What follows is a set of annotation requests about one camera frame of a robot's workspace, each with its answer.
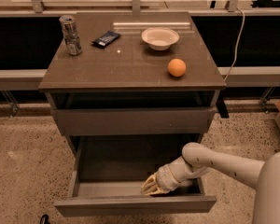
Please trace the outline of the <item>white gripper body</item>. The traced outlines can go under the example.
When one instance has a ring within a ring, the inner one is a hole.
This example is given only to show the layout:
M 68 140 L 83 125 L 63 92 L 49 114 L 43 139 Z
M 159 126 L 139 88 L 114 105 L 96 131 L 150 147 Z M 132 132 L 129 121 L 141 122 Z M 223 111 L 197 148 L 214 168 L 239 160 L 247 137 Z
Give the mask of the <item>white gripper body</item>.
M 158 187 L 167 191 L 167 193 L 178 188 L 180 183 L 173 176 L 168 164 L 163 165 L 155 173 Z

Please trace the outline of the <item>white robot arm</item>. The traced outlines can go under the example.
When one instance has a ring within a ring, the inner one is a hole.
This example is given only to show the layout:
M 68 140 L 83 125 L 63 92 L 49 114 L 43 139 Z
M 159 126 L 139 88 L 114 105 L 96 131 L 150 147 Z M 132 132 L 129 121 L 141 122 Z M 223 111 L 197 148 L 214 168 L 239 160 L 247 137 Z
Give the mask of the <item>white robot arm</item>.
M 212 168 L 256 191 L 253 224 L 280 224 L 280 152 L 257 161 L 214 151 L 199 143 L 188 143 L 182 155 L 163 165 L 143 184 L 145 195 L 169 193 L 187 180 Z

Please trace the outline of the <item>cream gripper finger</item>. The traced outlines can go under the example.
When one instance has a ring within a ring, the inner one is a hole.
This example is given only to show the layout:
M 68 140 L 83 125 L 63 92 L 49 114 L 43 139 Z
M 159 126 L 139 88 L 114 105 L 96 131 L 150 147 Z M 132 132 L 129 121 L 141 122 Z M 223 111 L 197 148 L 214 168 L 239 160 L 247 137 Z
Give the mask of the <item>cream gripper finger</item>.
M 161 194 L 166 194 L 167 191 L 164 189 L 161 189 L 160 187 L 153 186 L 153 187 L 143 187 L 142 192 L 145 195 L 161 195 Z
M 141 187 L 141 191 L 143 187 L 153 187 L 153 186 L 158 186 L 158 183 L 156 181 L 156 176 L 155 175 L 151 175 L 142 185 Z

